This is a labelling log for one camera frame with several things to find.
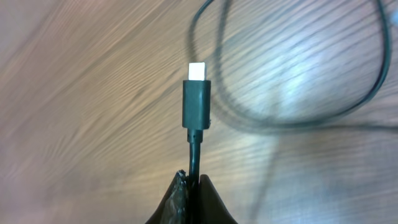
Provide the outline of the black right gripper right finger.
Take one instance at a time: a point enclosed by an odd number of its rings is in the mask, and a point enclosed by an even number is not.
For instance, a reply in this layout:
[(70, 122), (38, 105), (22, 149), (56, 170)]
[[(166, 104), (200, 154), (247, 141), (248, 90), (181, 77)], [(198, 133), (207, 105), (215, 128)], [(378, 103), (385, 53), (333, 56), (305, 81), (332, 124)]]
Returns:
[(200, 220), (204, 224), (238, 224), (231, 216), (209, 176), (202, 174), (199, 184)]

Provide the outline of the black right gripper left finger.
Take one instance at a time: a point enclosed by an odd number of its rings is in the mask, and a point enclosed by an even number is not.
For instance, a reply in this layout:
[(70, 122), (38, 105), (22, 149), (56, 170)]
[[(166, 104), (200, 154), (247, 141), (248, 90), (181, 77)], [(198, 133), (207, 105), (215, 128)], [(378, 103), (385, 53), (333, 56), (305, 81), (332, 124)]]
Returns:
[(175, 173), (159, 206), (146, 221), (146, 224), (185, 224), (187, 221), (187, 188), (186, 172)]

